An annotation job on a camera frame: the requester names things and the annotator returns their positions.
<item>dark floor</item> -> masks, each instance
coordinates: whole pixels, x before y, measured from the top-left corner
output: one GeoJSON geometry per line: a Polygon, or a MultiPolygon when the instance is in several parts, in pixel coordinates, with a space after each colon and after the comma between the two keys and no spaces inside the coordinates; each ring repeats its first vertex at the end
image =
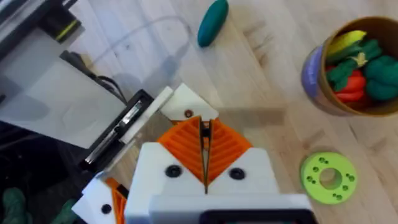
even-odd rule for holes
{"type": "Polygon", "coordinates": [[[79,199],[92,179],[76,164],[78,147],[0,123],[0,193],[18,187],[34,223],[50,223],[69,199],[79,199]]]}

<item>black screw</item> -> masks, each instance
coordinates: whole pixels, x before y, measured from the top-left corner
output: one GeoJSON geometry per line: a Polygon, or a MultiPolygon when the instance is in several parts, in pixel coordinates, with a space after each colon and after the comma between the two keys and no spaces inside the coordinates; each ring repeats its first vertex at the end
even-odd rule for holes
{"type": "Polygon", "coordinates": [[[233,168],[229,171],[229,176],[234,180],[243,180],[246,174],[241,168],[233,168]]]}
{"type": "Polygon", "coordinates": [[[166,168],[166,176],[170,178],[176,178],[181,175],[182,170],[180,166],[177,165],[170,165],[166,168]]]}
{"type": "Polygon", "coordinates": [[[103,214],[109,214],[110,212],[112,211],[112,207],[110,206],[110,205],[108,205],[108,204],[104,204],[102,207],[101,207],[101,212],[103,213],[103,214]]]}
{"type": "Polygon", "coordinates": [[[185,110],[184,115],[186,118],[190,118],[193,116],[193,111],[192,110],[185,110]]]}

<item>hole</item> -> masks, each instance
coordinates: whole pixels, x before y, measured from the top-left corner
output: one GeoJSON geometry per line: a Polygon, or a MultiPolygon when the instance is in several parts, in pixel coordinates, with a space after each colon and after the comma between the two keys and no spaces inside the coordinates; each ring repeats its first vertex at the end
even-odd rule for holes
{"type": "Polygon", "coordinates": [[[334,190],[341,184],[341,173],[334,168],[323,170],[319,176],[320,183],[328,190],[334,190]]]}
{"type": "Polygon", "coordinates": [[[243,180],[246,175],[241,168],[232,168],[229,171],[229,176],[234,180],[243,180]]]}
{"type": "Polygon", "coordinates": [[[186,118],[190,118],[193,116],[193,111],[192,110],[185,110],[184,115],[186,118]]]}
{"type": "Polygon", "coordinates": [[[109,214],[110,212],[112,211],[112,207],[110,206],[110,205],[108,205],[108,204],[104,204],[102,207],[101,207],[101,212],[103,213],[103,214],[109,214]]]}
{"type": "Polygon", "coordinates": [[[166,168],[165,173],[167,177],[176,178],[181,175],[182,169],[180,166],[170,165],[166,168]]]}

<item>green plastic ring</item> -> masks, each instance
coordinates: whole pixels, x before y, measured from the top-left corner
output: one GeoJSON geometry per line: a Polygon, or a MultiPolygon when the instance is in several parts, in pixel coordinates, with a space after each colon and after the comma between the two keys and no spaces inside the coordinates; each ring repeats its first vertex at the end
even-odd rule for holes
{"type": "Polygon", "coordinates": [[[341,154],[316,152],[303,162],[301,180],[313,199],[335,205],[346,201],[354,193],[358,176],[352,163],[341,154]],[[335,178],[327,188],[320,183],[320,175],[325,169],[335,170],[335,178]]]}

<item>wood grain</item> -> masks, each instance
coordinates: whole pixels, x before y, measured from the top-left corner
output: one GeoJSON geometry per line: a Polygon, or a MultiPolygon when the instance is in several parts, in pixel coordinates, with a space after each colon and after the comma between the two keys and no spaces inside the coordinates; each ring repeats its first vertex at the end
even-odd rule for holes
{"type": "MultiPolygon", "coordinates": [[[[309,52],[335,29],[361,16],[397,19],[398,2],[229,0],[221,33],[214,44],[200,49],[196,34],[211,3],[78,1],[72,11],[86,31],[71,49],[89,56],[93,69],[115,78],[127,96],[139,88],[155,96],[166,85],[186,83],[220,112],[224,124],[268,150],[284,193],[303,192],[298,170],[306,156],[315,151],[344,154],[357,169],[358,189],[341,205],[313,202],[320,223],[397,223],[397,117],[327,114],[306,97],[300,72],[309,52]]],[[[170,124],[159,119],[147,128],[167,130],[170,124]]],[[[144,134],[155,141],[161,132],[144,134]]],[[[126,187],[137,149],[112,171],[126,187]]]]}

